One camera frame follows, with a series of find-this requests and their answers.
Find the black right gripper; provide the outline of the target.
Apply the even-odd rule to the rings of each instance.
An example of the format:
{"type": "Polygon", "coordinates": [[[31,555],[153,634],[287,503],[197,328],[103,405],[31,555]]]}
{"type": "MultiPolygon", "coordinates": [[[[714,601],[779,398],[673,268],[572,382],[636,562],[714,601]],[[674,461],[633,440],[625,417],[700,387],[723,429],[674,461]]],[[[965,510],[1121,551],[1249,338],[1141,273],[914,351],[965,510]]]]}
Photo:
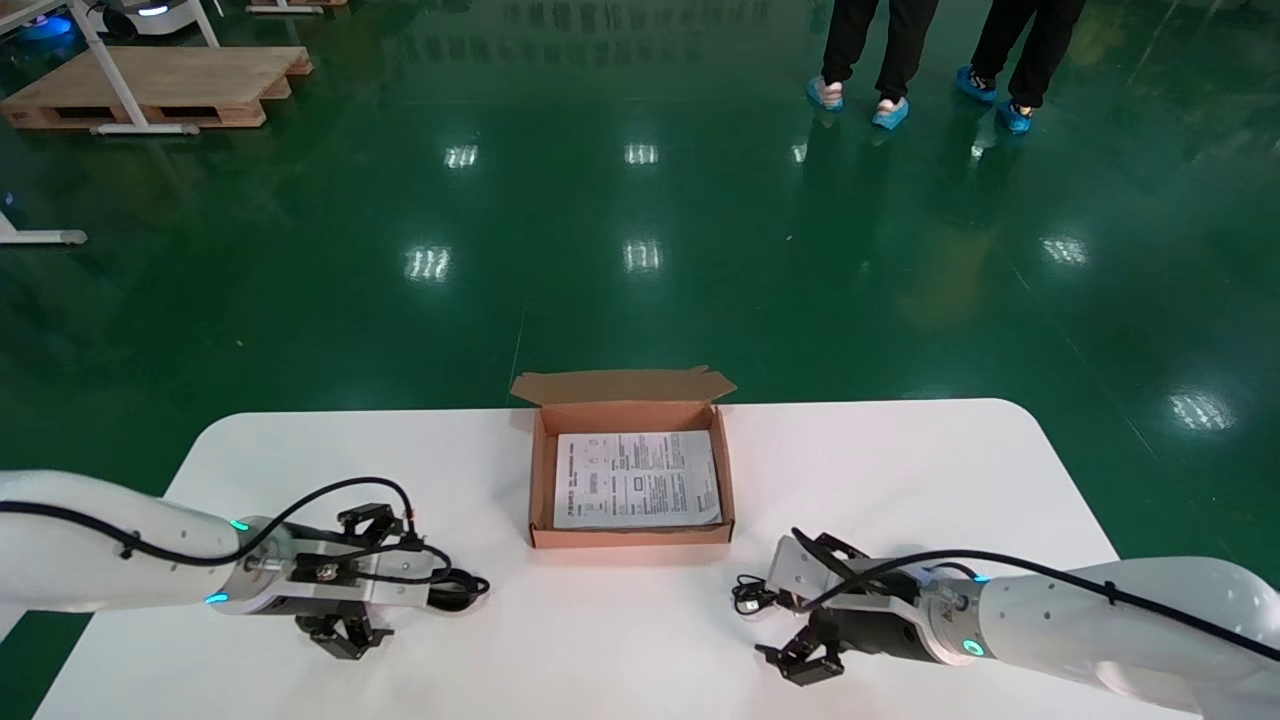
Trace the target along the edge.
{"type": "MultiPolygon", "coordinates": [[[[870,556],[829,533],[791,534],[803,556],[828,568],[870,556]]],[[[826,601],[826,610],[806,615],[805,625],[782,647],[755,644],[755,651],[780,675],[805,687],[841,676],[841,653],[858,651],[925,664],[965,665],[966,651],[934,626],[940,619],[938,591],[946,575],[923,569],[899,569],[826,601]]]]}

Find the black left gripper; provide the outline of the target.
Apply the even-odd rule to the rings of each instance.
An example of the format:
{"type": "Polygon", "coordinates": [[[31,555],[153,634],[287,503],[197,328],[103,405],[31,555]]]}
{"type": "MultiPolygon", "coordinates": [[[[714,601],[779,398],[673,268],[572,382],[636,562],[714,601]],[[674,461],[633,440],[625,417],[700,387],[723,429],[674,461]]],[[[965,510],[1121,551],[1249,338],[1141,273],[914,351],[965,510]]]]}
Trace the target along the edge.
{"type": "Polygon", "coordinates": [[[404,536],[404,520],[389,503],[364,503],[337,514],[338,530],[282,521],[244,557],[244,612],[287,615],[333,659],[358,661],[393,630],[370,618],[394,591],[367,574],[380,568],[404,536]]]}

